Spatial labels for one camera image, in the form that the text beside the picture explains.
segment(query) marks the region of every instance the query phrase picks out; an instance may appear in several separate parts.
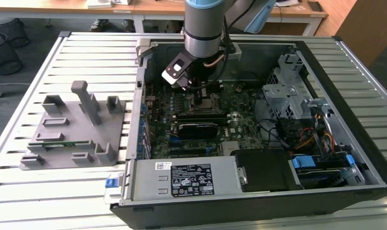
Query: warning symbol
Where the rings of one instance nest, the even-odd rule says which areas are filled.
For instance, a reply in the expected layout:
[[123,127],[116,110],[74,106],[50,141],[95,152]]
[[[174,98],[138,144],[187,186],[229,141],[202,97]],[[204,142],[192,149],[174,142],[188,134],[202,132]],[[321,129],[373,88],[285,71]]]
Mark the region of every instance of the warning symbol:
[[172,186],[180,186],[180,179],[172,180]]

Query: slotted aluminum table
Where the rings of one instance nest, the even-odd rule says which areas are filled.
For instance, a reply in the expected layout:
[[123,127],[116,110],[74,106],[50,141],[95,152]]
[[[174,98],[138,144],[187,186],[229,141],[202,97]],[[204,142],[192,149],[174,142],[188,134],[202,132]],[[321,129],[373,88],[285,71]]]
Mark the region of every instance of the slotted aluminum table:
[[[87,80],[98,100],[118,95],[127,100],[120,146],[127,147],[132,100],[139,67],[139,38],[180,39],[178,34],[72,33],[60,37],[39,70],[0,137],[0,229],[127,230],[104,203],[104,181],[124,170],[126,151],[112,167],[22,171],[20,158],[42,119],[42,101],[71,93],[75,80]],[[303,40],[319,60],[378,148],[387,158],[387,92],[343,42],[329,37],[234,35],[233,39]],[[279,218],[179,229],[383,229],[387,230],[387,197],[353,205],[331,215]]]

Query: trash can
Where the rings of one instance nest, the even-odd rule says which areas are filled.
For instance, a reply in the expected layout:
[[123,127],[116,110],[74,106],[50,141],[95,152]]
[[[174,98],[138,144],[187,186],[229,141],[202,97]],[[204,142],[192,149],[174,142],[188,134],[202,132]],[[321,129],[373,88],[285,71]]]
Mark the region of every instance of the trash can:
[[8,36],[13,48],[24,47],[30,43],[27,32],[19,18],[0,18],[0,33]]
[[15,49],[8,43],[8,36],[0,33],[0,75],[11,75],[23,67]]

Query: green circuit board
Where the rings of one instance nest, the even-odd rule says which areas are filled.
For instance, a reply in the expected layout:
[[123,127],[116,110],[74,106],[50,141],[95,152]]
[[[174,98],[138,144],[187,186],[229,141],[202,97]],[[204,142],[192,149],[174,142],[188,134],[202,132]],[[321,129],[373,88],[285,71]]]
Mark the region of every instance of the green circuit board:
[[154,134],[151,143],[151,158],[174,158],[172,150],[207,149],[207,156],[223,156],[222,143],[238,141],[239,149],[263,148],[262,135],[254,119],[254,100],[258,89],[247,88],[245,83],[223,82],[221,93],[211,97],[218,102],[218,109],[230,115],[230,122],[219,126],[218,135],[211,139],[180,140],[172,132],[172,116],[190,113],[192,94],[175,93],[168,87],[155,92],[155,101],[151,104],[150,129]]

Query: screw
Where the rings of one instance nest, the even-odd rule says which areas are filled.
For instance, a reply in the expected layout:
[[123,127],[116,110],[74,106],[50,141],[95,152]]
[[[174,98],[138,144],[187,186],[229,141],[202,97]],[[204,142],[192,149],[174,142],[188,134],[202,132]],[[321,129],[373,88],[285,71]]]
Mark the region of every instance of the screw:
[[246,184],[246,181],[245,181],[245,178],[243,178],[243,176],[242,176],[242,177],[239,177],[239,181],[241,181],[241,184]]

